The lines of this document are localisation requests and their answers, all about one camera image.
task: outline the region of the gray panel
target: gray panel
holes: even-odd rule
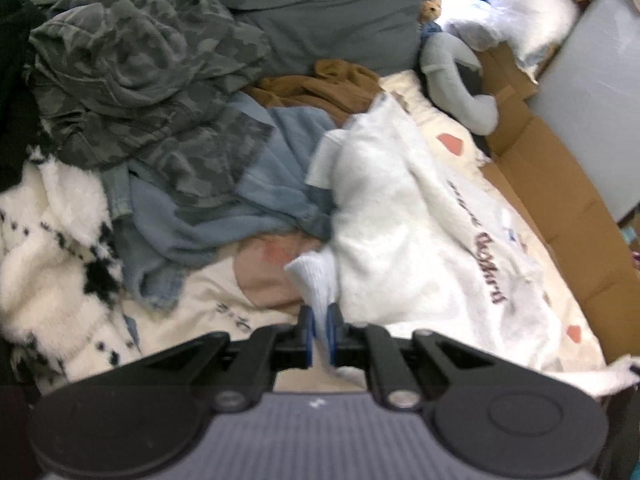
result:
[[[640,16],[595,0],[529,100],[619,221],[640,202]]]
[[[369,394],[265,394],[250,412],[219,416],[186,459],[148,480],[497,478],[452,457],[417,415],[384,410]]]

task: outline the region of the blue denim shirt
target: blue denim shirt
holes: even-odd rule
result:
[[[293,228],[331,237],[331,192],[304,183],[316,146],[335,128],[329,115],[312,107],[266,110],[241,92],[229,105],[273,127],[236,188],[236,203],[210,210],[177,206],[164,180],[135,158],[102,173],[124,285],[141,304],[173,308],[188,272],[210,264],[222,245]]]
[[[425,42],[434,34],[442,32],[442,27],[436,22],[425,23],[420,30],[420,41]]]

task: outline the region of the brown cardboard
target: brown cardboard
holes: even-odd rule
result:
[[[500,112],[488,137],[495,164],[485,177],[514,208],[526,209],[524,219],[551,247],[607,361],[640,355],[640,280],[618,226],[573,155],[523,102],[536,89],[508,47],[478,57]]]
[[[640,253],[640,208],[633,211],[621,222],[621,227],[631,227],[636,232],[636,238],[631,241],[629,248],[632,251]]]

